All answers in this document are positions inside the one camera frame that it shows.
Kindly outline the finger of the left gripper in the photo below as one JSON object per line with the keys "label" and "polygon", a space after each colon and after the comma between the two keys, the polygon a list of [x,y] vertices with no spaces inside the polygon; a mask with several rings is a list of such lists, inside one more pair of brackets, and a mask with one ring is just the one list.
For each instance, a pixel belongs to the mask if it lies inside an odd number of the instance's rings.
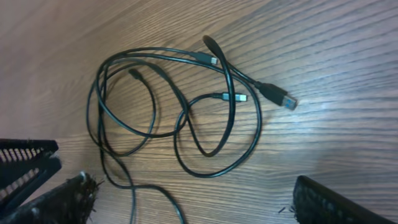
{"label": "finger of the left gripper", "polygon": [[20,206],[61,168],[54,140],[1,139],[1,214]]}

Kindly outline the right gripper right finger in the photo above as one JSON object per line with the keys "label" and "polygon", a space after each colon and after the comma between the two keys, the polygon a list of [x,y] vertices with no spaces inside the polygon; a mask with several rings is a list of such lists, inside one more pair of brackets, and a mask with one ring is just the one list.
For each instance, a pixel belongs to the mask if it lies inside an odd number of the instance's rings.
{"label": "right gripper right finger", "polygon": [[297,177],[290,210],[300,224],[395,224],[305,175]]}

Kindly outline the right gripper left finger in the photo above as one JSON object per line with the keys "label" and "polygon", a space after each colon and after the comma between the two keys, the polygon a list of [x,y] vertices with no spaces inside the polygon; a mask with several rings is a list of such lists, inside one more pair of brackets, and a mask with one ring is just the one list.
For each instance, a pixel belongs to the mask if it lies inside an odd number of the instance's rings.
{"label": "right gripper left finger", "polygon": [[1,217],[1,224],[86,224],[94,211],[100,183],[86,172],[66,180]]}

